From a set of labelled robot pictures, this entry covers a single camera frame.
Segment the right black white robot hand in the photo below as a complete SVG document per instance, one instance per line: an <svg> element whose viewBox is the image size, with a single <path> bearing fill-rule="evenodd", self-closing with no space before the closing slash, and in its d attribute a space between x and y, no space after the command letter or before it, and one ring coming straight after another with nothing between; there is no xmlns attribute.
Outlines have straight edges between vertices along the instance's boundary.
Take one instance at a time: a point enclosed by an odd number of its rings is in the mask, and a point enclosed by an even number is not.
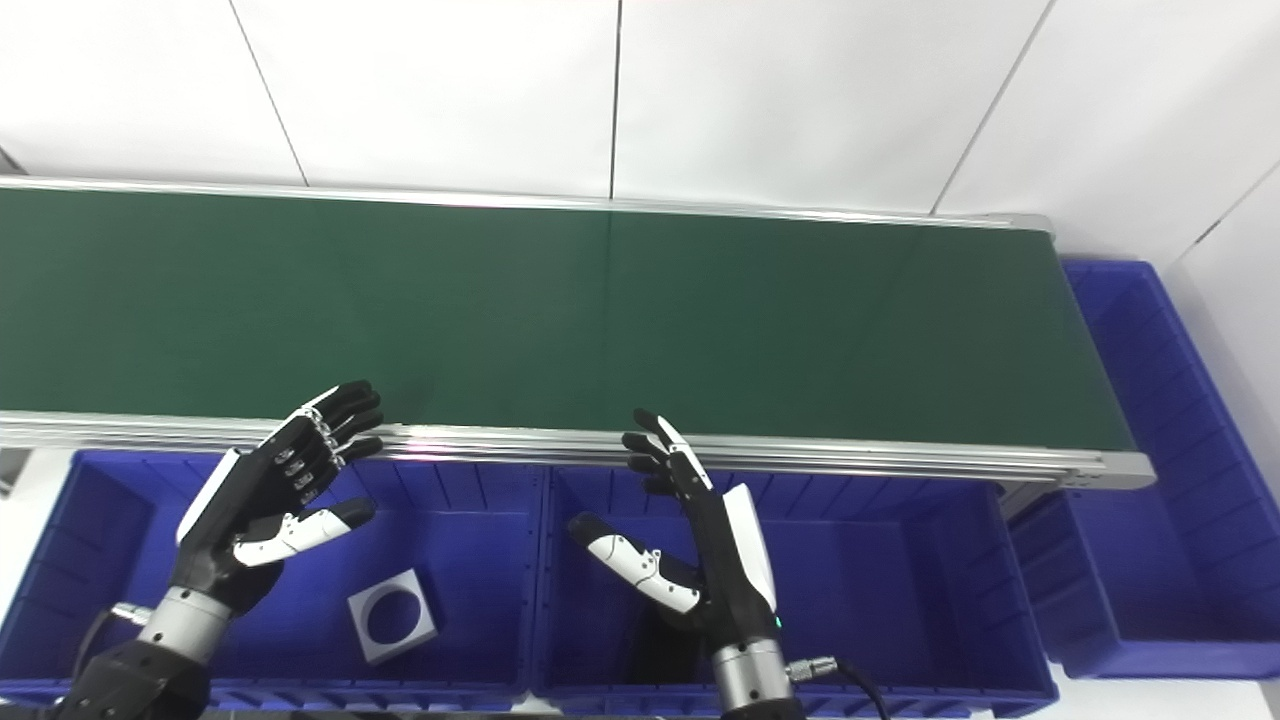
<svg viewBox="0 0 1280 720"><path fill-rule="evenodd" d="M640 430L623 433L628 468L649 495L675 498L698 564L645 544L593 512L570 520L570 536L627 585L699 633L716 653L777 642L769 556L746 489L719 491L689 441L662 415L636 409Z"/></svg>

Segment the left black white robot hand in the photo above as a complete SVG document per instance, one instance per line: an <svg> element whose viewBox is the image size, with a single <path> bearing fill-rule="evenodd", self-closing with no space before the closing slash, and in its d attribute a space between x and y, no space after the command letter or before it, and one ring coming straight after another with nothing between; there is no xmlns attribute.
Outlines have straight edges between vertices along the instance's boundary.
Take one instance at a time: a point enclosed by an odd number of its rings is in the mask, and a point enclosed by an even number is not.
<svg viewBox="0 0 1280 720"><path fill-rule="evenodd" d="M335 386L296 409L248 452L228 450L175 533L169 584L248 612L276 584L287 559L375 518L369 497L315 502L353 461L378 454L383 421L367 380Z"/></svg>

